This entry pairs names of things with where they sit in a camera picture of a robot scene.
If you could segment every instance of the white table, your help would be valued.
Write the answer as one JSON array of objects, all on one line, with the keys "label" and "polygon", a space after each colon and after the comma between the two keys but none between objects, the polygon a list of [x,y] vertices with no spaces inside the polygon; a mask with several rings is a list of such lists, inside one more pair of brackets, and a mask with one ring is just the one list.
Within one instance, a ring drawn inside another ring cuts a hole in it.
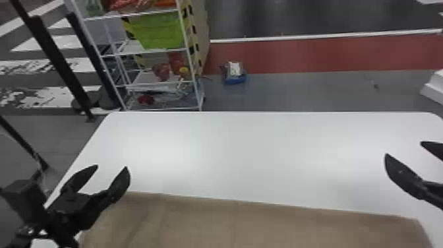
[{"label": "white table", "polygon": [[[443,162],[420,147],[443,142],[429,113],[112,113],[49,198],[75,172],[99,170],[82,192],[106,189],[123,166],[130,191],[235,199],[417,218],[443,247],[443,212],[392,183],[389,152],[425,179]],[[34,242],[33,247],[49,247]]]}]

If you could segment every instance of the red floor stripe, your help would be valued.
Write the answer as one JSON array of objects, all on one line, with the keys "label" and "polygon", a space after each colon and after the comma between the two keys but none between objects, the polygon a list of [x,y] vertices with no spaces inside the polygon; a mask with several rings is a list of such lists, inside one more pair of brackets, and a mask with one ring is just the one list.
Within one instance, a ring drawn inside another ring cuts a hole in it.
[{"label": "red floor stripe", "polygon": [[243,61],[248,73],[441,69],[442,51],[437,35],[211,44],[204,73],[226,61]]}]

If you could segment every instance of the tan towel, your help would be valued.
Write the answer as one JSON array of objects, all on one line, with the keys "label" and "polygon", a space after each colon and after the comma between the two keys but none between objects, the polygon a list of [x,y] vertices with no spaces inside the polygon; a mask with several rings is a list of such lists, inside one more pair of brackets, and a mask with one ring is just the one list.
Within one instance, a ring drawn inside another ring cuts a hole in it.
[{"label": "tan towel", "polygon": [[418,221],[290,206],[127,193],[83,248],[431,247]]}]

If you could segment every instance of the green basket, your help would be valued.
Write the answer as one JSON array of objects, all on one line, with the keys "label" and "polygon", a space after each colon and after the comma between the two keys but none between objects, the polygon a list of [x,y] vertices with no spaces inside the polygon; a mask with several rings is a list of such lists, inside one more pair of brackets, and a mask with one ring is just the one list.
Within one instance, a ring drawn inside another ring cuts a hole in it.
[{"label": "green basket", "polygon": [[183,47],[180,19],[177,13],[145,15],[129,20],[134,37],[144,49]]}]

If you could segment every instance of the black pole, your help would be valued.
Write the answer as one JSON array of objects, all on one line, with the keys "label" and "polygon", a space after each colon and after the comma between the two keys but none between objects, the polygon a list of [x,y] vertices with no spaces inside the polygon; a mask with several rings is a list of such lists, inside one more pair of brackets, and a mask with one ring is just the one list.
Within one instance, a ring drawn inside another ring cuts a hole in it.
[{"label": "black pole", "polygon": [[90,110],[92,105],[91,100],[73,73],[73,70],[69,67],[60,49],[55,45],[55,42],[52,39],[51,34],[47,31],[42,18],[40,16],[29,17],[19,0],[10,0],[10,2],[35,37],[40,47],[42,47],[47,58],[51,61],[55,70],[59,73],[72,95],[80,104],[82,110],[88,116],[88,120],[94,120],[95,117]]},{"label": "black pole", "polygon": [[118,104],[118,106],[122,107],[120,101],[117,98],[115,90],[112,87],[111,82],[109,81],[108,77],[105,74],[105,71],[103,69],[103,65],[100,62],[100,58],[98,57],[98,54],[96,53],[95,49],[92,47],[91,43],[89,42],[88,38],[86,37],[86,34],[83,32],[83,29],[78,21],[77,16],[75,15],[75,13],[71,12],[66,15],[66,18],[68,19],[69,23],[71,24],[72,28],[74,29],[75,34],[77,35],[78,39],[80,40],[86,54],[88,55],[89,59],[91,60],[92,65],[94,66],[95,70],[97,71],[97,74],[100,77],[100,80],[102,81],[103,87],[105,88],[107,95],[115,104]]},{"label": "black pole", "polygon": [[[25,151],[27,151],[27,153],[29,153],[29,155],[31,155],[31,157],[33,159],[35,159],[35,161],[37,161],[37,163],[39,163],[39,165],[41,166],[42,171],[45,171],[49,168],[49,165],[47,164],[47,162],[40,156],[40,154],[38,154],[30,144],[28,144],[26,142],[26,140],[24,140],[24,138],[14,129],[13,126],[11,126],[11,124],[9,124],[6,119],[0,115],[0,125],[4,128],[4,130],[6,130],[6,132],[8,132],[8,134],[15,140],[17,141],[17,143],[19,143],[19,145],[21,145],[21,147],[23,147],[23,149],[25,149]],[[36,181],[40,176],[41,176],[41,171],[38,170],[36,171],[31,179]]]}]

